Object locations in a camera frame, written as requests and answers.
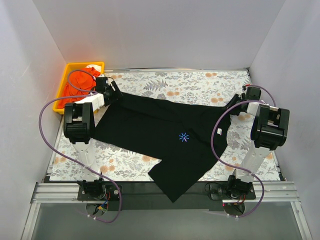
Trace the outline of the black t shirt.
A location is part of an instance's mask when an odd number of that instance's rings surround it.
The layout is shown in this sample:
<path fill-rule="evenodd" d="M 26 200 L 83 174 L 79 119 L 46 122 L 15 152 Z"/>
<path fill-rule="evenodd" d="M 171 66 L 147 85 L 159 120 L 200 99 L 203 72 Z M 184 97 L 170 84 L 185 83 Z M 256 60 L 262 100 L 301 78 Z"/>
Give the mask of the black t shirt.
<path fill-rule="evenodd" d="M 124 93 L 107 108 L 94 139 L 159 159 L 148 174 L 175 202 L 222 156 L 230 125 L 223 107 Z"/>

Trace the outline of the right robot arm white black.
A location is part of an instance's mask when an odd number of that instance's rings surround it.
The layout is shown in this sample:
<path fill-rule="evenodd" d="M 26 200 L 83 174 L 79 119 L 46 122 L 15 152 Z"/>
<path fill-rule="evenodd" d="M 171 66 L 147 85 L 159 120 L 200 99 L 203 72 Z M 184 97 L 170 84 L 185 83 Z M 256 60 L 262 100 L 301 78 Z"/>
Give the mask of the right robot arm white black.
<path fill-rule="evenodd" d="M 250 132 L 251 145 L 239 168 L 229 176 L 226 185 L 227 195 L 232 199 L 244 197 L 253 190 L 254 176 L 264 159 L 272 151 L 285 144 L 288 135 L 290 111 L 285 108 L 257 103 L 261 99 L 261 87 L 244 85 L 243 93 L 236 94 L 227 108 L 241 102 L 231 111 L 233 115 L 245 112 L 254 117 Z"/>

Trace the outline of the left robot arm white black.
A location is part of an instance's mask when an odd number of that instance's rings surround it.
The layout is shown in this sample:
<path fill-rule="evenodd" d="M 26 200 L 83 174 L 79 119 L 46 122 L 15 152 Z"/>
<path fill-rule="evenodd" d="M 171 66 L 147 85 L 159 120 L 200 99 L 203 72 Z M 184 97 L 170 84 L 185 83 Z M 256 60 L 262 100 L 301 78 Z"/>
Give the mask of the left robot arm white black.
<path fill-rule="evenodd" d="M 107 191 L 94 154 L 93 137 L 96 129 L 94 112 L 121 99 L 123 94 L 111 77 L 97 77 L 96 87 L 97 93 L 90 93 L 82 100 L 65 105 L 63 133 L 72 143 L 78 161 L 83 166 L 82 176 L 77 183 L 86 195 L 101 200 Z"/>

